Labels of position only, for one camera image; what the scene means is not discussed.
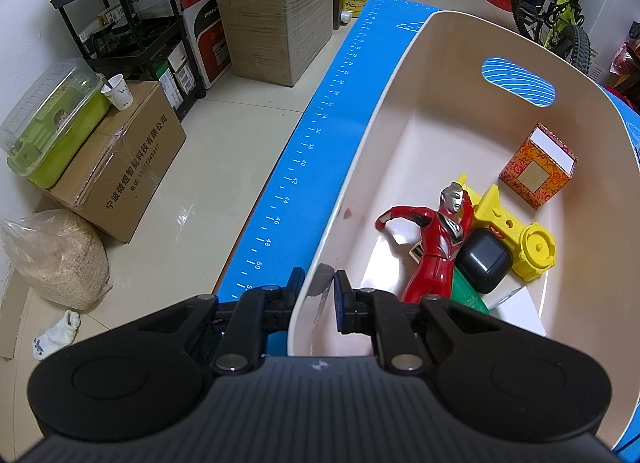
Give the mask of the green tube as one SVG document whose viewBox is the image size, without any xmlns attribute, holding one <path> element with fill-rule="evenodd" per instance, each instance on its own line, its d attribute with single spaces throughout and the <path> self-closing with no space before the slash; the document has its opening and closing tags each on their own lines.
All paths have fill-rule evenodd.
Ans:
<svg viewBox="0 0 640 463">
<path fill-rule="evenodd" d="M 489 313 L 489 309 L 480 294 L 474 290 L 474 287 L 464 278 L 458 268 L 454 268 L 454 274 L 452 275 L 450 299 L 479 313 L 484 313 L 485 315 Z"/>
</svg>

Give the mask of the red Ultraman figure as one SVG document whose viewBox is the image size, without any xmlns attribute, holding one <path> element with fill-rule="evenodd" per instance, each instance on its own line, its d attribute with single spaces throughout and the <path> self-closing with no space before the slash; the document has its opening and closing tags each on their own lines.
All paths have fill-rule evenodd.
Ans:
<svg viewBox="0 0 640 463">
<path fill-rule="evenodd" d="M 469 194 L 456 182 L 442 189 L 436 211 L 425 206 L 393 206 L 375 220 L 383 230 L 389 220 L 403 218 L 420 228 L 422 257 L 409 280 L 402 300 L 419 304 L 426 294 L 450 298 L 454 260 L 473 223 Z"/>
</svg>

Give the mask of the black earbuds case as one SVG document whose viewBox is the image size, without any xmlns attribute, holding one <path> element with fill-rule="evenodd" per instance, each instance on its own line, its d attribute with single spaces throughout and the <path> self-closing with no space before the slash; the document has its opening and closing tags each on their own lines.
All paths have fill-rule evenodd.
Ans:
<svg viewBox="0 0 640 463">
<path fill-rule="evenodd" d="M 477 228 L 465 240 L 454 264 L 477 293 L 489 294 L 511 270 L 513 256 L 489 229 Z"/>
</svg>

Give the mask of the yellow plastic toy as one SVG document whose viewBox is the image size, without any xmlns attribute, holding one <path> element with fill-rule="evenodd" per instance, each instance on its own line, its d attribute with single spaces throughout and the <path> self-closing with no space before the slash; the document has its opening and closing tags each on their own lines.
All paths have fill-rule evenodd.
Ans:
<svg viewBox="0 0 640 463">
<path fill-rule="evenodd" d="M 469 194 L 473 206 L 474 229 L 491 231 L 511 252 L 512 271 L 524 282 L 539 278 L 555 265 L 556 244 L 548 229 L 537 222 L 524 224 L 500 200 L 499 188 L 492 184 L 481 196 L 462 173 L 457 183 Z"/>
</svg>

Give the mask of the red floral patterned box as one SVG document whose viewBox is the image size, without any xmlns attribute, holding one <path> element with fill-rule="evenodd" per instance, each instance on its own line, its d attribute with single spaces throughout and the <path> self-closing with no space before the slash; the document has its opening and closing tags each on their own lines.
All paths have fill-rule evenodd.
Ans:
<svg viewBox="0 0 640 463">
<path fill-rule="evenodd" d="M 572 179 L 574 152 L 544 124 L 537 123 L 499 174 L 499 179 L 538 210 Z"/>
</svg>

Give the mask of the beige plastic storage bin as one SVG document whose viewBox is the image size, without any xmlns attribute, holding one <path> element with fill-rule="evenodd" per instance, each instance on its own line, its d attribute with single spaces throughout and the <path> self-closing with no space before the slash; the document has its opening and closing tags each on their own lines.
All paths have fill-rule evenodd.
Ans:
<svg viewBox="0 0 640 463">
<path fill-rule="evenodd" d="M 639 397 L 639 164 L 620 111 L 569 64 L 516 33 L 462 12 L 420 24 L 361 139 L 288 330 L 293 356 L 371 353 L 337 331 L 330 269 L 356 287 L 400 294 L 420 238 L 408 220 L 374 222 L 395 205 L 434 208 L 465 173 L 492 185 L 537 123 L 577 157 L 572 179 L 535 210 L 508 188 L 500 200 L 556 244 L 555 265 L 524 282 L 507 275 L 485 297 L 526 287 L 550 339 L 600 362 L 612 382 L 599 437 L 620 441 Z"/>
</svg>

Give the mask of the white power adapter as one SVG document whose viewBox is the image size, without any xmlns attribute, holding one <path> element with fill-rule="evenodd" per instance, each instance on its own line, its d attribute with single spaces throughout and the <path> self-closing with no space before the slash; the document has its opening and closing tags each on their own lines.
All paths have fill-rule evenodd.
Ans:
<svg viewBox="0 0 640 463">
<path fill-rule="evenodd" d="M 480 297 L 483 299 L 484 296 L 489 294 L 480 294 Z M 491 317 L 501 319 L 542 336 L 546 335 L 546 330 L 544 330 L 544 326 L 538 318 L 533 300 L 526 287 L 516 287 L 506 292 L 500 290 L 499 295 L 494 297 L 488 304 L 485 303 L 485 305 L 488 307 L 488 315 Z"/>
</svg>

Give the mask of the blue silicone baking mat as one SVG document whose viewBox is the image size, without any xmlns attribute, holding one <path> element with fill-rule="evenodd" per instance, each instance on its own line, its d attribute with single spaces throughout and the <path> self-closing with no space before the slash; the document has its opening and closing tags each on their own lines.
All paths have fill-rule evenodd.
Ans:
<svg viewBox="0 0 640 463">
<path fill-rule="evenodd" d="M 375 108 L 418 27 L 436 12 L 453 10 L 404 0 L 367 4 L 309 102 L 250 216 L 219 283 L 221 299 L 234 301 L 252 287 L 282 283 L 294 267 L 303 268 L 309 275 Z M 638 160 L 638 114 L 603 91 L 620 111 Z M 629 462 L 639 457 L 638 405 L 639 397 L 622 438 L 611 445 Z"/>
</svg>

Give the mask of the low cardboard box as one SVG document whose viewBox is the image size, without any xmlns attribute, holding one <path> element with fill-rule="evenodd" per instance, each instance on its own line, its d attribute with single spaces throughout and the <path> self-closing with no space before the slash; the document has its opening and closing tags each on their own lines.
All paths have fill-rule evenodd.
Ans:
<svg viewBox="0 0 640 463">
<path fill-rule="evenodd" d="M 129 88 L 132 105 L 108 111 L 47 190 L 64 208 L 122 243 L 131 241 L 186 141 L 160 83 L 133 82 Z"/>
</svg>

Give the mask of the bag of wood shavings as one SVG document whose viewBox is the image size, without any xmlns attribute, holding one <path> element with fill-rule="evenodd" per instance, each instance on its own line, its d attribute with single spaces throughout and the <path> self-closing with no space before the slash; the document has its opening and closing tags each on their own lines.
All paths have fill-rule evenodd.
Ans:
<svg viewBox="0 0 640 463">
<path fill-rule="evenodd" d="M 54 304 L 87 311 L 111 290 L 100 237 L 69 210 L 2 220 L 1 245 L 29 287 Z"/>
</svg>

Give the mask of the white paper cup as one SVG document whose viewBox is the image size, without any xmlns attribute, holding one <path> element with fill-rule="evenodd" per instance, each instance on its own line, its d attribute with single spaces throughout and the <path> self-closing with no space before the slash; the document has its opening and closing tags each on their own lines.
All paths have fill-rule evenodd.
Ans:
<svg viewBox="0 0 640 463">
<path fill-rule="evenodd" d="M 134 96 L 132 96 L 122 74 L 116 74 L 109 79 L 104 79 L 101 93 L 118 111 L 126 110 L 134 102 Z"/>
</svg>

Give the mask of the green clear lidded container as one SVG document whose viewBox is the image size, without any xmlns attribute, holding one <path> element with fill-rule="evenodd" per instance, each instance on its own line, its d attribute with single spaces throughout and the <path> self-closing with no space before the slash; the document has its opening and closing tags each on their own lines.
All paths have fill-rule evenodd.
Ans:
<svg viewBox="0 0 640 463">
<path fill-rule="evenodd" d="M 1 124 L 9 168 L 42 189 L 54 186 L 110 110 L 102 86 L 84 59 L 50 64 Z"/>
</svg>

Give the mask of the red white appliance box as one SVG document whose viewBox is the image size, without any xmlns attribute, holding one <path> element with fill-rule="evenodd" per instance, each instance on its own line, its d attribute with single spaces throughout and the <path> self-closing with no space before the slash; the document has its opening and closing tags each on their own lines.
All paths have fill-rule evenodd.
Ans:
<svg viewBox="0 0 640 463">
<path fill-rule="evenodd" d="M 179 2 L 198 71 L 204 88 L 209 90 L 231 64 L 217 0 Z"/>
</svg>

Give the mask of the green black bicycle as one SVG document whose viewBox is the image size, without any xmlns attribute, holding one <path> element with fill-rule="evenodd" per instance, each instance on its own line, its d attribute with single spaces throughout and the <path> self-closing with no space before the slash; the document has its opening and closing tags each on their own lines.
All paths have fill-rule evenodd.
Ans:
<svg viewBox="0 0 640 463">
<path fill-rule="evenodd" d="M 591 44 L 580 0 L 511 0 L 518 33 L 587 74 Z"/>
</svg>

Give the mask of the white freezer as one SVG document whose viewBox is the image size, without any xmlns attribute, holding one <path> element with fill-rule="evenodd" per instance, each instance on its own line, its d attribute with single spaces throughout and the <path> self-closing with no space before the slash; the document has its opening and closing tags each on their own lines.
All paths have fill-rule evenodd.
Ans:
<svg viewBox="0 0 640 463">
<path fill-rule="evenodd" d="M 610 67 L 618 49 L 632 24 L 639 21 L 639 0 L 580 0 L 580 4 L 591 43 L 588 75 L 604 85 L 612 75 Z"/>
</svg>

